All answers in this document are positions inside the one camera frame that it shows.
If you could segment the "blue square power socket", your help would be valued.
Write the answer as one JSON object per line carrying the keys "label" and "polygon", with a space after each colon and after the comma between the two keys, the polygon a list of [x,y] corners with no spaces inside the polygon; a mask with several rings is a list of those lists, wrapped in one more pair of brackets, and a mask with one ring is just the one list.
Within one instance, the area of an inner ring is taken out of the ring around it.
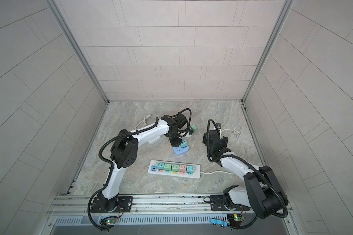
{"label": "blue square power socket", "polygon": [[189,151],[189,146],[186,145],[185,147],[173,147],[173,152],[175,155],[180,156],[183,155],[185,153],[187,153]]}

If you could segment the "green plug adapter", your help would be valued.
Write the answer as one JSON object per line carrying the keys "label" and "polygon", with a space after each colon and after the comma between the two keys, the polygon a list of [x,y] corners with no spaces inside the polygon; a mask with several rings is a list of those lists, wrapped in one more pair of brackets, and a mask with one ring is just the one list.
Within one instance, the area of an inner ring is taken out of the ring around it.
{"label": "green plug adapter", "polygon": [[189,130],[190,134],[196,132],[197,130],[198,130],[197,125],[195,125],[195,124],[190,125],[190,130]]}
{"label": "green plug adapter", "polygon": [[164,164],[164,171],[165,172],[171,172],[172,171],[172,164]]}
{"label": "green plug adapter", "polygon": [[179,164],[172,164],[171,171],[179,172]]}

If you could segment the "teal plug adapter small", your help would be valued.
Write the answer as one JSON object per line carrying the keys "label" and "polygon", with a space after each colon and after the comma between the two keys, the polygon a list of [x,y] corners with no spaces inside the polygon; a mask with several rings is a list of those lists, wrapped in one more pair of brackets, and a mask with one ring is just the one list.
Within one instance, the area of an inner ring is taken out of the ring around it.
{"label": "teal plug adapter small", "polygon": [[187,168],[186,168],[186,172],[187,174],[193,174],[195,171],[195,168],[191,165],[188,165]]}

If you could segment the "pink plug adapter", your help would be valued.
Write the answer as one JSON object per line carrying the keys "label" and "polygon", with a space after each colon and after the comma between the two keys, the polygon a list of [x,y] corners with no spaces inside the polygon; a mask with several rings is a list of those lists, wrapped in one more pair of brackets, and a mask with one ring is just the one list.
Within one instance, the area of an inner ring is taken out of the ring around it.
{"label": "pink plug adapter", "polygon": [[187,165],[185,165],[185,164],[179,165],[179,172],[181,174],[185,174],[187,172]]}

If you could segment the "white square power socket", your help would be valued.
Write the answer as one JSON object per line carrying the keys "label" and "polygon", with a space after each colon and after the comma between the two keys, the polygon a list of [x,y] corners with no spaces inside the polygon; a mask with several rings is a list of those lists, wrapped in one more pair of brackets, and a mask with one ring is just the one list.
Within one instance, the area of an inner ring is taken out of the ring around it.
{"label": "white square power socket", "polygon": [[157,143],[160,139],[161,139],[161,136],[157,136],[155,138],[152,138],[151,140],[148,141],[148,144],[153,145],[153,144]]}

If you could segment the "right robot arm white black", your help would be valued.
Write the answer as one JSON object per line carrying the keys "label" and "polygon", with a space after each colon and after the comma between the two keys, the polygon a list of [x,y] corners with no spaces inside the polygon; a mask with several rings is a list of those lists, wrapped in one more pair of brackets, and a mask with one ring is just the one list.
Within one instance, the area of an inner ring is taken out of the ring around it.
{"label": "right robot arm white black", "polygon": [[207,122],[207,131],[203,136],[203,144],[207,147],[207,158],[211,163],[224,167],[245,183],[245,189],[240,186],[232,186],[224,190],[224,205],[229,210],[236,207],[242,209],[246,206],[253,210],[255,216],[252,221],[243,225],[233,216],[228,227],[243,230],[251,227],[257,219],[265,219],[269,216],[287,218],[288,199],[278,179],[269,166],[258,167],[236,156],[227,147],[228,138],[222,137],[220,128],[213,119]]}

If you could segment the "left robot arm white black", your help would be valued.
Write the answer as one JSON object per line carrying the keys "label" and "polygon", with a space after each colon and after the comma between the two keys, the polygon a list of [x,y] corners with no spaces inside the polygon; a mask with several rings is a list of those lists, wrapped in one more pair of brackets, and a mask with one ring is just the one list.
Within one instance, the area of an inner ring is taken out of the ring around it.
{"label": "left robot arm white black", "polygon": [[94,192],[87,206],[87,215],[94,227],[100,231],[109,231],[114,223],[107,224],[111,217],[96,223],[91,215],[92,208],[100,208],[111,212],[119,206],[119,187],[126,169],[137,159],[138,149],[144,143],[158,140],[161,136],[169,138],[172,147],[179,147],[190,131],[192,111],[185,108],[175,115],[164,115],[156,118],[155,123],[140,129],[128,131],[123,129],[119,135],[107,141],[99,150],[100,160],[110,164],[106,182],[102,188]]}

